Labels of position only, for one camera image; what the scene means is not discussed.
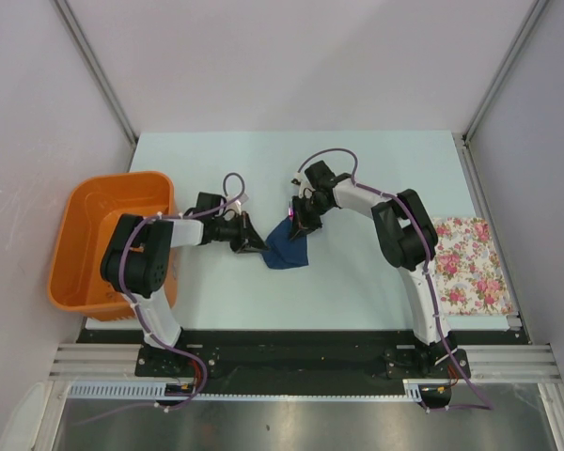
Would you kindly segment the dark blue paper napkin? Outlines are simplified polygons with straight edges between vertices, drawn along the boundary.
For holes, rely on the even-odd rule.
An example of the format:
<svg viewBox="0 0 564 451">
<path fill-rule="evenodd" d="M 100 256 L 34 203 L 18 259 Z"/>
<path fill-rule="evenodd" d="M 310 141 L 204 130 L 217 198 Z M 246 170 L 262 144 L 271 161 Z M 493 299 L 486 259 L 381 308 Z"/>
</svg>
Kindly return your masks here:
<svg viewBox="0 0 564 451">
<path fill-rule="evenodd" d="M 291 240 L 290 226 L 290 218 L 285 218 L 272 230 L 265 241 L 268 250 L 262 253 L 262 258 L 271 270 L 290 270 L 306 267 L 309 264 L 307 239 L 302 236 Z"/>
</svg>

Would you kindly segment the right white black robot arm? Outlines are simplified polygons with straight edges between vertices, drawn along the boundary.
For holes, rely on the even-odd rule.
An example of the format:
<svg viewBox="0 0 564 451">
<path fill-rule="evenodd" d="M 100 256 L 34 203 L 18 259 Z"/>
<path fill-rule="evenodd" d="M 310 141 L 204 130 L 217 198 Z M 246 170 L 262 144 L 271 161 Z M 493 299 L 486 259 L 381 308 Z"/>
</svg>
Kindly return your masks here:
<svg viewBox="0 0 564 451">
<path fill-rule="evenodd" d="M 322 216 L 332 209 L 352 210 L 373 222 L 383 257 L 401 273 L 408 295 L 415 367 L 426 377 L 438 376 L 456 345 L 433 280 L 438 235 L 418 193 L 382 193 L 351 174 L 335 174 L 323 161 L 296 173 L 291 183 L 297 187 L 290 201 L 292 241 L 320 229 Z"/>
</svg>

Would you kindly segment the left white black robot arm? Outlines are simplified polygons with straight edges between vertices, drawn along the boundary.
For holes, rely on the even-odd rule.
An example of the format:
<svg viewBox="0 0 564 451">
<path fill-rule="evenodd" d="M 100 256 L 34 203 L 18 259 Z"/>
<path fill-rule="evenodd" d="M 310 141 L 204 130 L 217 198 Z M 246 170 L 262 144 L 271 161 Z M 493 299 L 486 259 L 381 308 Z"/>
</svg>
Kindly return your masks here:
<svg viewBox="0 0 564 451">
<path fill-rule="evenodd" d="M 165 294 L 173 251 L 213 241 L 228 243 L 236 254 L 268 249 L 242 210 L 240 196 L 201 192 L 186 214 L 122 215 L 102 256 L 102 280 L 123 295 L 140 322 L 145 343 L 159 349 L 157 366 L 171 376 L 189 364 L 188 351 L 177 345 L 182 328 Z"/>
</svg>

